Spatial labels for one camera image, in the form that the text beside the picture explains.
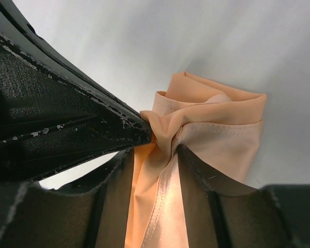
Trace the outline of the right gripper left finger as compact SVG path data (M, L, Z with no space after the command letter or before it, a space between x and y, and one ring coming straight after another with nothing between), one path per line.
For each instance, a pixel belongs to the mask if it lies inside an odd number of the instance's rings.
M124 247L133 163L121 151L58 190L0 183L0 247Z

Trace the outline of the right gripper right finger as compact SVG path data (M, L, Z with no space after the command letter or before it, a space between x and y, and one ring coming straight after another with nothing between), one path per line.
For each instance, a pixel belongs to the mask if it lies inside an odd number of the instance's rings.
M178 147L190 247L310 247L310 184L244 185Z

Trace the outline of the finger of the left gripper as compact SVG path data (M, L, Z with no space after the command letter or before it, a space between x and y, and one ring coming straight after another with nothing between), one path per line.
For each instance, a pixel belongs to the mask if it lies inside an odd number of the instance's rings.
M139 115L137 111L135 111L126 103L118 99L116 96L114 96L112 93L104 89L102 86L97 84L84 72L82 72L75 65L69 62L67 59L65 59L61 54L59 54L43 38L38 36L33 27L26 20L24 15L22 15L20 10L13 3L13 1L0 1L0 13L5 16L5 19L10 24L12 24L15 29L18 30L18 33L20 33L24 38L26 38L29 42L31 42L34 46L36 46L37 49L41 50L48 58L60 64L62 67L70 71L72 74L77 76L77 78L79 78L83 82L88 83L92 88L111 98L114 102L122 105L123 108L131 111L135 115Z
M139 114L61 77L0 31L0 181L42 180L151 136Z

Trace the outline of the peach cloth napkin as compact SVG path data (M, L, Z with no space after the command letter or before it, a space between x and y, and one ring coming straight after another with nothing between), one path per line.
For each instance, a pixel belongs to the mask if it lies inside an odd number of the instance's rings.
M217 247L205 194L178 166L179 145L243 182L260 144L266 95L188 72L158 91L151 143L135 148L125 247Z

